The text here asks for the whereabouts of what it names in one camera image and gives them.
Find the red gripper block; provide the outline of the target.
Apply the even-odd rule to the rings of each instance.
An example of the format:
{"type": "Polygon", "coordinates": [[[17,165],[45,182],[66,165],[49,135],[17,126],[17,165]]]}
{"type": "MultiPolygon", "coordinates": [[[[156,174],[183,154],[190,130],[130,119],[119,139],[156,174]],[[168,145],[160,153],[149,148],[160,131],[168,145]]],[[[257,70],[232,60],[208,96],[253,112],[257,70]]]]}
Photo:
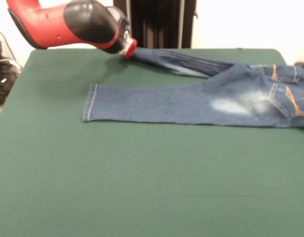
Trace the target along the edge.
{"type": "Polygon", "coordinates": [[[125,54],[123,57],[126,59],[131,57],[134,54],[136,47],[137,47],[137,40],[130,37],[129,40],[127,41],[127,44],[125,47],[125,54]]]}

